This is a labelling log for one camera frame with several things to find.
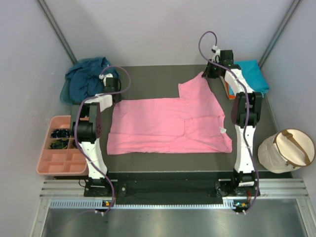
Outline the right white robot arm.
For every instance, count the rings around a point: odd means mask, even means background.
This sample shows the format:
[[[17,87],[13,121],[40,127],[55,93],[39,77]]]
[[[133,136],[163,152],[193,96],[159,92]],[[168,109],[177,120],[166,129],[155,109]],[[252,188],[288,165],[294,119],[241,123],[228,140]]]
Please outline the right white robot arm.
[[[231,121],[237,133],[237,159],[230,188],[235,195],[240,196],[248,190],[258,190],[258,171],[253,162],[253,139],[261,117],[263,96],[248,85],[241,67],[234,63],[232,50],[220,50],[213,46],[211,51],[214,55],[207,60],[202,76],[223,79],[235,95]]]

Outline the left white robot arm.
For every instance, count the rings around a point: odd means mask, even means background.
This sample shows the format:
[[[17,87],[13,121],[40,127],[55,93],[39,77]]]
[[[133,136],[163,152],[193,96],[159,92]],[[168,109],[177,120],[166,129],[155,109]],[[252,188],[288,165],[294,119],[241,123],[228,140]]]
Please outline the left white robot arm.
[[[102,133],[101,112],[113,105],[112,93],[119,92],[121,82],[112,74],[99,76],[104,85],[103,94],[96,94],[75,104],[71,108],[70,133],[75,139],[76,147],[82,152],[88,167],[85,181],[86,196],[106,196],[112,190],[112,184],[105,175],[108,171],[102,158],[100,137]]]

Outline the pink t shirt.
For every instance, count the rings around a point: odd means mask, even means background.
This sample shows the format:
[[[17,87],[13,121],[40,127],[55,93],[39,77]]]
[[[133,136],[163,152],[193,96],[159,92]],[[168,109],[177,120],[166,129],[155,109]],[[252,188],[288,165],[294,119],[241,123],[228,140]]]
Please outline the pink t shirt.
[[[180,83],[178,92],[177,98],[117,103],[107,153],[231,153],[224,111],[202,74]]]

